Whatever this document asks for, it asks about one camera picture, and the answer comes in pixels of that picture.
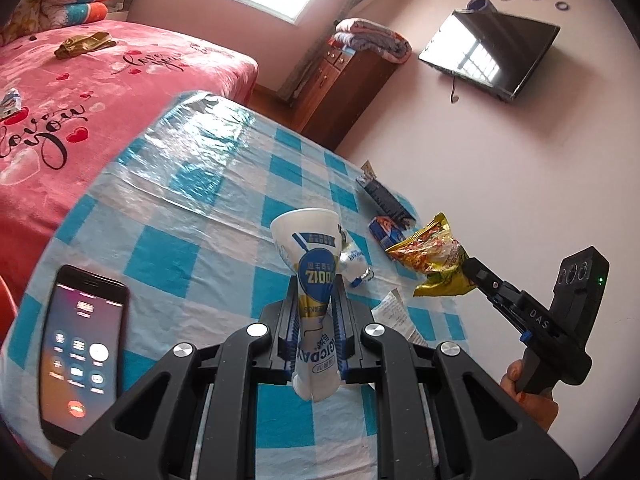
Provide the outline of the person right hand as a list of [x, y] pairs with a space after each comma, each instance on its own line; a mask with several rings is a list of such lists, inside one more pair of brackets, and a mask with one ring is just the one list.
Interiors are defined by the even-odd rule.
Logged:
[[548, 431], [559, 414], [559, 405], [552, 395], [517, 392], [516, 382], [523, 373], [523, 361], [516, 360], [506, 369], [500, 380], [500, 387], [539, 425]]

